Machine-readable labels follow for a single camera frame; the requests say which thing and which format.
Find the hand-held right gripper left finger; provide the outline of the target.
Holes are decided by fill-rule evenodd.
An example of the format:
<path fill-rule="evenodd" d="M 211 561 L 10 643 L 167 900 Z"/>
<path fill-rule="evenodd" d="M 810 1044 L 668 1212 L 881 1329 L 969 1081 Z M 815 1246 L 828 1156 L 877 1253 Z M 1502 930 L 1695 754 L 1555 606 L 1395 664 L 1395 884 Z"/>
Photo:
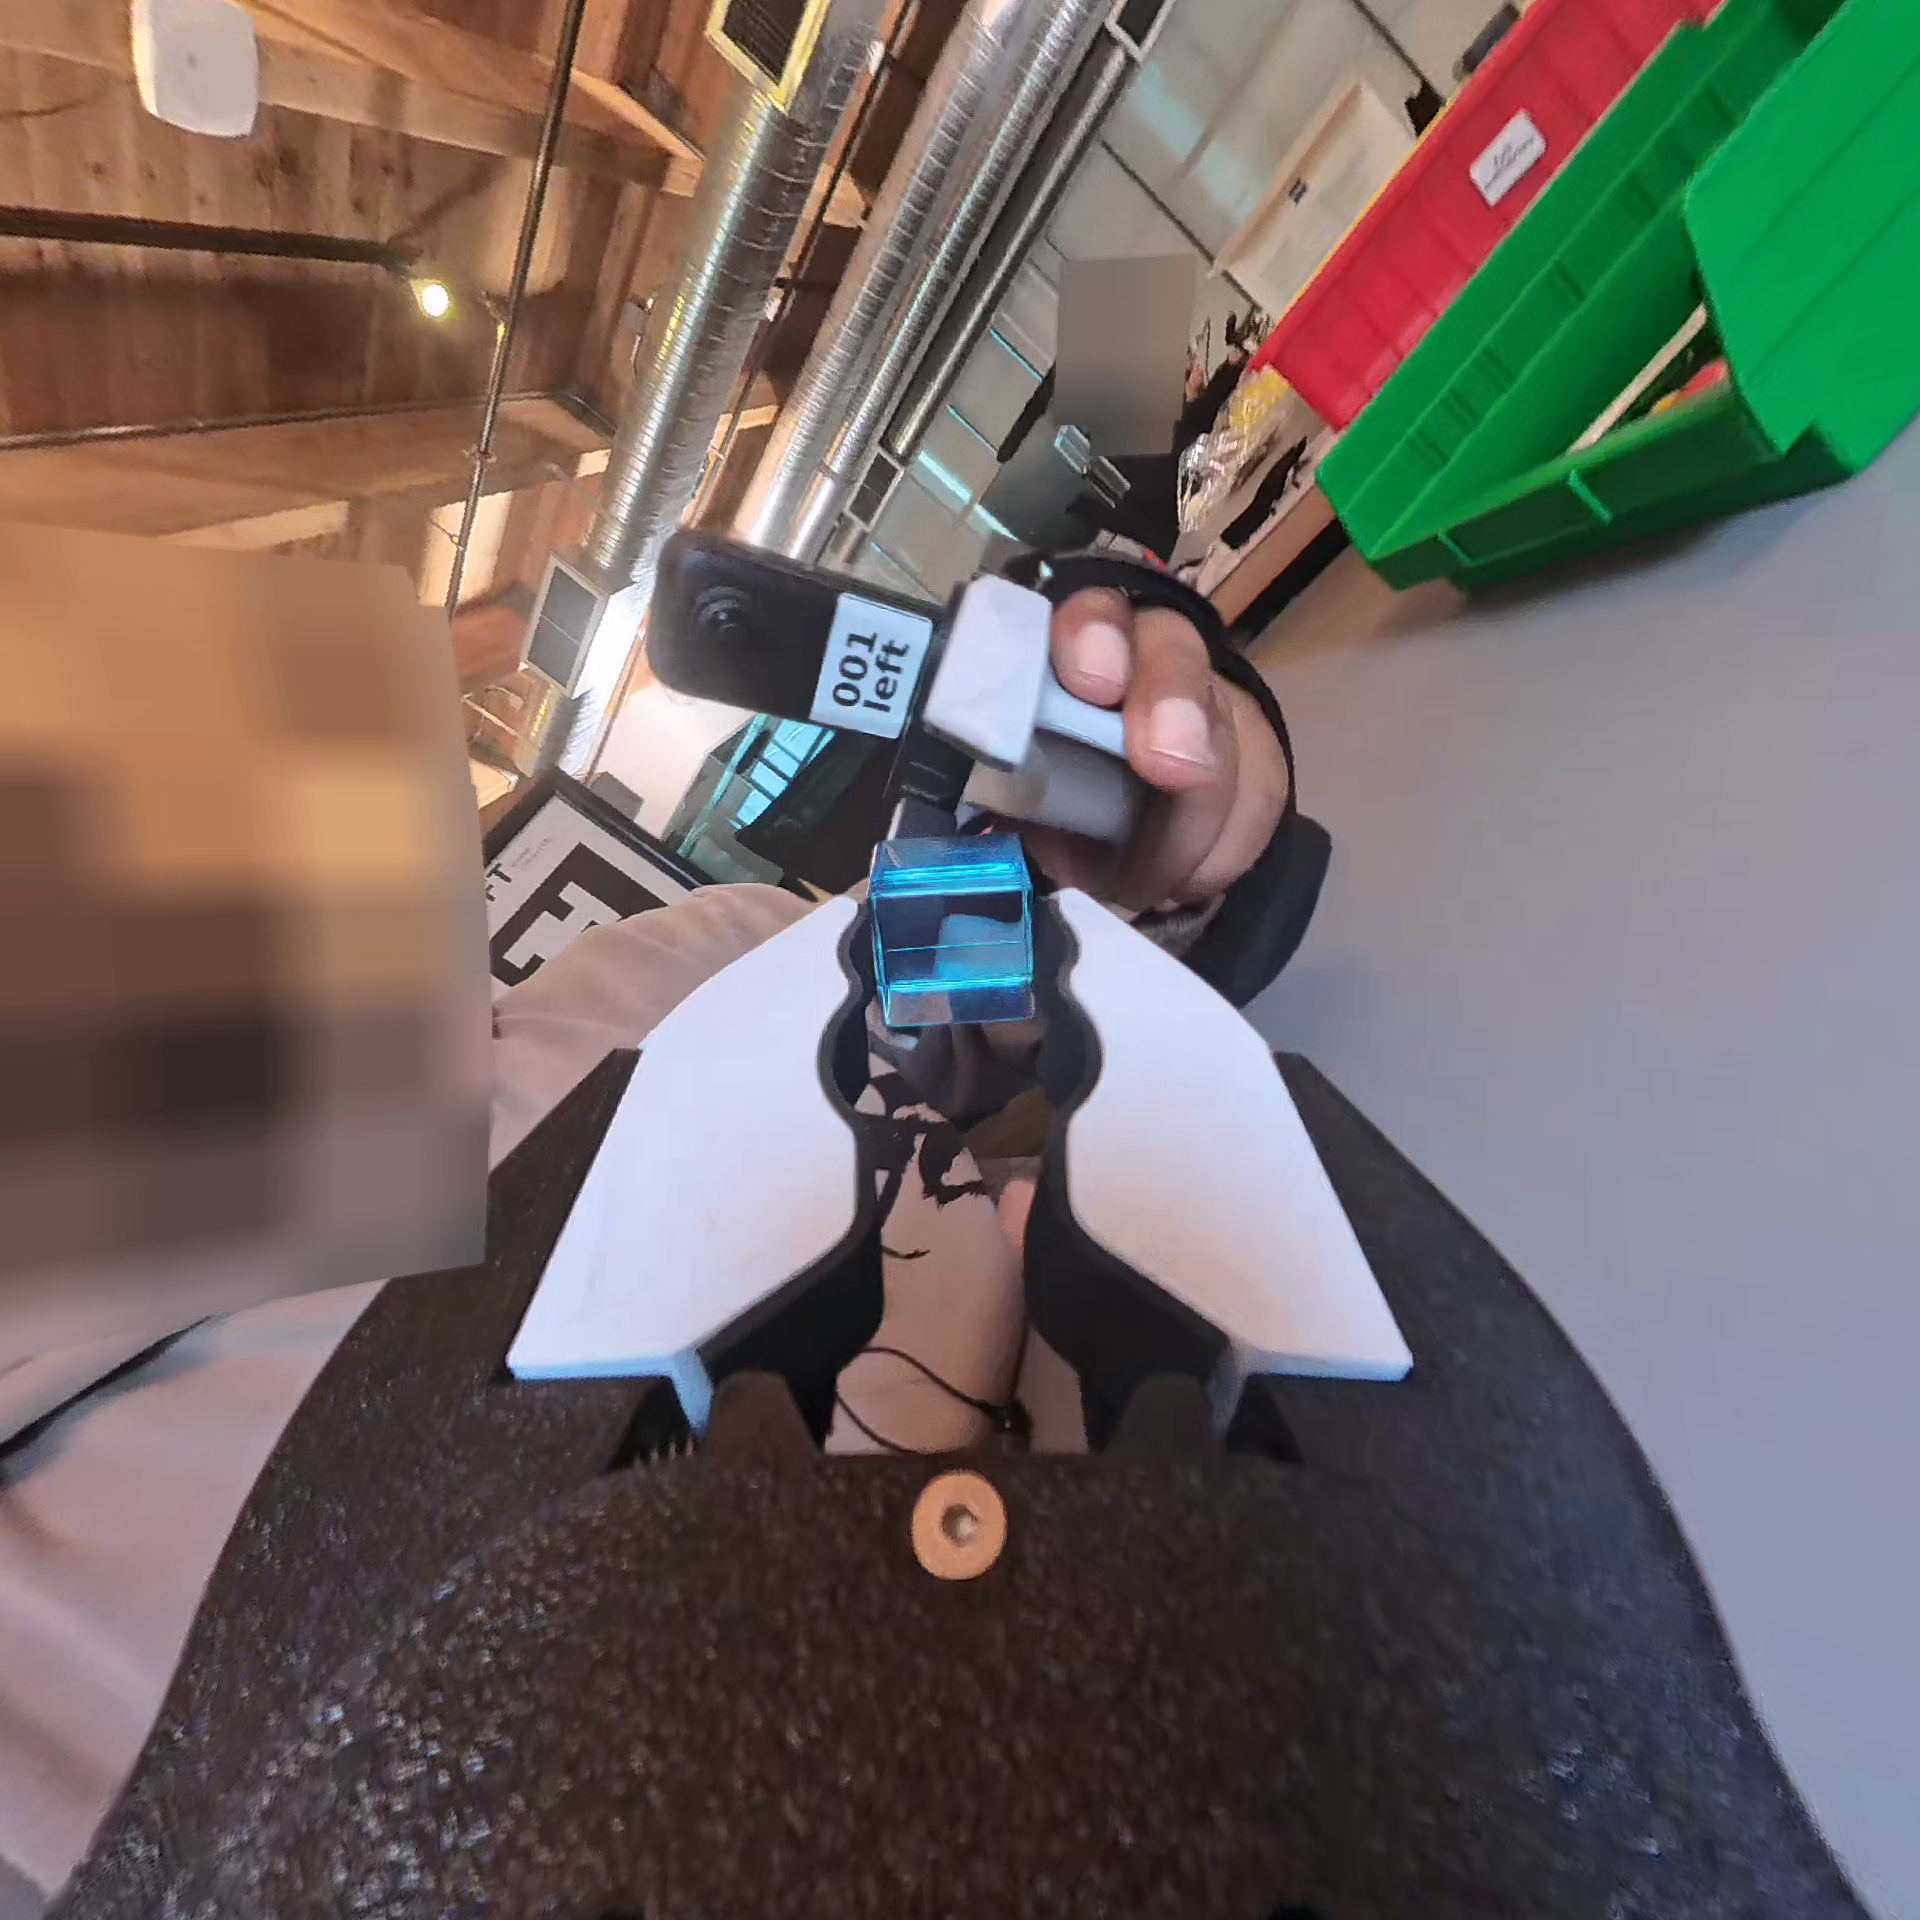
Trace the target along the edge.
<path fill-rule="evenodd" d="M 706 1427 L 733 1370 L 825 1388 L 877 1318 L 876 1174 L 828 1043 L 860 1043 L 835 898 L 710 974 L 636 1048 L 625 1089 L 507 1352 L 516 1382 L 660 1378 Z"/>

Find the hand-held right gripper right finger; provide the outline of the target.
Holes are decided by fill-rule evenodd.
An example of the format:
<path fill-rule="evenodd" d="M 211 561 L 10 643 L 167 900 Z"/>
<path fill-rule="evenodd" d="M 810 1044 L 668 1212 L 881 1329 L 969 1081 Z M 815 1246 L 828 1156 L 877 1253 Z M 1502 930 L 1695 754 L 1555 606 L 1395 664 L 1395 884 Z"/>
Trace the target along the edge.
<path fill-rule="evenodd" d="M 1035 1333 L 1093 1432 L 1153 1378 L 1217 1432 L 1249 1382 L 1402 1382 L 1411 1346 L 1249 1021 L 1068 888 L 1035 921 L 1052 1103 L 1035 1187 Z"/>

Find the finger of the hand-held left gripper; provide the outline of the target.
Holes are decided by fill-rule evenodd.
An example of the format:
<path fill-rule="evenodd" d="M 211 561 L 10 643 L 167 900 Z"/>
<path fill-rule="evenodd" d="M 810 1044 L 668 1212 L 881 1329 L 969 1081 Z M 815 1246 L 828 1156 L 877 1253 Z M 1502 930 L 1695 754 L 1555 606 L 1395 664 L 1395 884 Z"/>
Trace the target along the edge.
<path fill-rule="evenodd" d="M 949 606 L 920 700 L 920 728 L 992 769 L 1030 751 L 1052 670 L 1052 604 L 1006 578 L 973 578 Z"/>

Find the small clear cube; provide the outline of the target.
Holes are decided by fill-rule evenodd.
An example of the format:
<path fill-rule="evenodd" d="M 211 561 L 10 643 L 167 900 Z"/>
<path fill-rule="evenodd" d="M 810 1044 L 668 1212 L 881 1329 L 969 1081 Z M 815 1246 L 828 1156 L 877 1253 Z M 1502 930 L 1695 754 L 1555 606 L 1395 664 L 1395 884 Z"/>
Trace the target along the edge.
<path fill-rule="evenodd" d="M 1028 1021 L 1030 871 L 1006 830 L 895 835 L 867 871 L 877 1020 L 895 1031 Z"/>

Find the green plastic bin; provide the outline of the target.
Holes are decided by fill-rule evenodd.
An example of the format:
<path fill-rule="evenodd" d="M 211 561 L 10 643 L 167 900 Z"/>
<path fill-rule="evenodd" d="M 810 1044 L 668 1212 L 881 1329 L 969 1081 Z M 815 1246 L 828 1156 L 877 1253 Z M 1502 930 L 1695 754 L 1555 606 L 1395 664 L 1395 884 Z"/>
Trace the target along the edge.
<path fill-rule="evenodd" d="M 1668 34 L 1315 471 L 1387 588 L 1856 477 L 1917 421 L 1917 3 Z"/>

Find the person's left hand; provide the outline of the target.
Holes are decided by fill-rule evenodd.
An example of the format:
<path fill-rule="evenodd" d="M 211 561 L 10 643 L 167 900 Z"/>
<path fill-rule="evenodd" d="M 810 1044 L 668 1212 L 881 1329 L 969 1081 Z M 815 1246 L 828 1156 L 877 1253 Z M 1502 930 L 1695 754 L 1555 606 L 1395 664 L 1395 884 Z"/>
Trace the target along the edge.
<path fill-rule="evenodd" d="M 1269 847 L 1289 797 L 1287 754 L 1256 700 L 1212 665 L 1189 618 L 1111 588 L 1052 610 L 1052 670 L 1068 694 L 1119 715 L 1147 794 L 1117 847 L 1020 830 L 1037 871 L 1124 916 L 1217 898 Z"/>

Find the dark rounded pad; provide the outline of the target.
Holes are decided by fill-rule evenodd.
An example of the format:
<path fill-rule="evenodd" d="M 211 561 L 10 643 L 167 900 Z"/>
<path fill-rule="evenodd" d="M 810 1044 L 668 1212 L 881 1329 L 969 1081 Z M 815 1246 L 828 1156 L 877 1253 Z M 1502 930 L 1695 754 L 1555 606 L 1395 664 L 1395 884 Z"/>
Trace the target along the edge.
<path fill-rule="evenodd" d="M 1305 940 L 1331 866 L 1331 835 L 1289 813 L 1256 862 L 1220 894 L 1189 946 L 1189 968 L 1242 1010 L 1269 990 Z"/>

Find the black framed marker sign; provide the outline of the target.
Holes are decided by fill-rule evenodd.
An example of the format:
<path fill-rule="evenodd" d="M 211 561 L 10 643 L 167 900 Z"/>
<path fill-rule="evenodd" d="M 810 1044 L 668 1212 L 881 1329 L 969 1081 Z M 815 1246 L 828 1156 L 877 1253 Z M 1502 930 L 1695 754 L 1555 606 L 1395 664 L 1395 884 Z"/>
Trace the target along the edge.
<path fill-rule="evenodd" d="M 521 780 L 483 825 L 485 974 L 493 998 L 582 935 L 706 888 L 679 851 L 560 769 Z"/>

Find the clear plastic bag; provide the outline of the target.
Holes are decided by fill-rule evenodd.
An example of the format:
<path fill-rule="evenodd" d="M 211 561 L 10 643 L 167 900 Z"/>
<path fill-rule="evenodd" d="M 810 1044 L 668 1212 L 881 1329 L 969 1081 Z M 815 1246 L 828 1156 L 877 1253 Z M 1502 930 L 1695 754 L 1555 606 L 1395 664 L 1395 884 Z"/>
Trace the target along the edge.
<path fill-rule="evenodd" d="M 1186 535 L 1233 494 L 1241 477 L 1262 459 L 1262 450 L 1287 428 L 1294 387 L 1272 364 L 1246 368 L 1220 414 L 1175 463 L 1175 522 Z"/>

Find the black cloth piece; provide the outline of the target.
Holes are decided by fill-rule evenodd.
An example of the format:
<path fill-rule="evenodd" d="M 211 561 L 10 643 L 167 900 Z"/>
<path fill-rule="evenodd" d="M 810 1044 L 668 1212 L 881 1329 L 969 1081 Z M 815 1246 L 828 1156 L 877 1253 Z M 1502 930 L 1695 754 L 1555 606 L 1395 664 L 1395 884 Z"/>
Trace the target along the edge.
<path fill-rule="evenodd" d="M 1287 450 L 1281 450 L 1269 459 L 1252 496 L 1246 498 L 1246 505 L 1233 519 L 1226 519 L 1217 542 L 1226 551 L 1241 551 L 1246 542 L 1252 542 L 1259 535 L 1259 530 L 1275 515 L 1284 496 L 1294 488 L 1303 468 L 1312 471 L 1310 436 L 1299 436 L 1297 444 L 1289 444 Z"/>

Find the clear plastic box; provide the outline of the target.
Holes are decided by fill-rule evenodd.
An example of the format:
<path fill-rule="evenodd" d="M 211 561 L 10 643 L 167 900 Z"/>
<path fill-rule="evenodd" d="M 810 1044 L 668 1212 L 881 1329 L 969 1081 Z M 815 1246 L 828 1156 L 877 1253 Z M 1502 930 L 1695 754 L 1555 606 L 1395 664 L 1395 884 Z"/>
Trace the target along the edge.
<path fill-rule="evenodd" d="M 1229 281 L 1242 300 L 1281 319 L 1411 151 L 1402 108 L 1391 108 L 1358 75 L 1338 77 L 1252 210 L 1215 250 L 1207 276 Z"/>

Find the ceiling air vent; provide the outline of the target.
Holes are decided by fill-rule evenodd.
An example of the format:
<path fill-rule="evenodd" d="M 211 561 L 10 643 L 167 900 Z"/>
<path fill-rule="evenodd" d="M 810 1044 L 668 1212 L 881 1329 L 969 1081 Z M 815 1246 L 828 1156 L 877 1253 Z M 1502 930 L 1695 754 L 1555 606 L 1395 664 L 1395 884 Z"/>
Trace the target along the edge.
<path fill-rule="evenodd" d="M 708 46 L 774 108 L 790 108 L 828 3 L 710 3 Z"/>

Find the person's beige sweatshirt torso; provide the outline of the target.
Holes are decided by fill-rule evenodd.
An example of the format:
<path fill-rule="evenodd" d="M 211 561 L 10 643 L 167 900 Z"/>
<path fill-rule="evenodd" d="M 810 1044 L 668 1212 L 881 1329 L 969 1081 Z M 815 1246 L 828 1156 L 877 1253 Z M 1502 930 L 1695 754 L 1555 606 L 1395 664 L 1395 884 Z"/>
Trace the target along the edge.
<path fill-rule="evenodd" d="M 806 915 L 767 884 L 696 892 L 582 935 L 493 1004 L 499 1166 L 609 1052 Z M 1024 1405 L 1079 1450 L 1077 1396 L 1028 1336 L 1000 1187 L 1048 1131 L 1037 1021 L 876 1036 L 860 1110 L 902 1156 L 876 1352 L 840 1378 L 828 1454 L 958 1454 Z M 63 1352 L 2 1383 L 2 1915 L 40 1915 L 148 1739 L 236 1518 L 376 1286 L 178 1333 L 107 1376 Z"/>

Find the red basket yellow rim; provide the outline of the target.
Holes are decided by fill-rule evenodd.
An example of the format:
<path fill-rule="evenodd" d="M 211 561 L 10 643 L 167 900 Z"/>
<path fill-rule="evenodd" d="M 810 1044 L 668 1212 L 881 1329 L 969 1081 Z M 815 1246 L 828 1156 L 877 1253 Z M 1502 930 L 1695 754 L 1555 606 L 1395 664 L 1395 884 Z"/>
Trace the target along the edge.
<path fill-rule="evenodd" d="M 1715 3 L 1531 3 L 1379 187 L 1249 368 L 1348 428 L 1622 88 Z"/>

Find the white ceiling device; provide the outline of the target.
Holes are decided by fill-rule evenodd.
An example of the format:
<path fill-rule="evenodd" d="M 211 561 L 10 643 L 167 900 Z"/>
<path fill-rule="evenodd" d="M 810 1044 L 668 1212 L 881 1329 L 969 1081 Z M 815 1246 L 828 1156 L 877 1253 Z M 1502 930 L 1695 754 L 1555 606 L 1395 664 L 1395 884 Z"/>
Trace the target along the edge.
<path fill-rule="evenodd" d="M 194 136 L 249 136 L 262 108 L 256 38 L 242 3 L 130 3 L 141 108 Z"/>

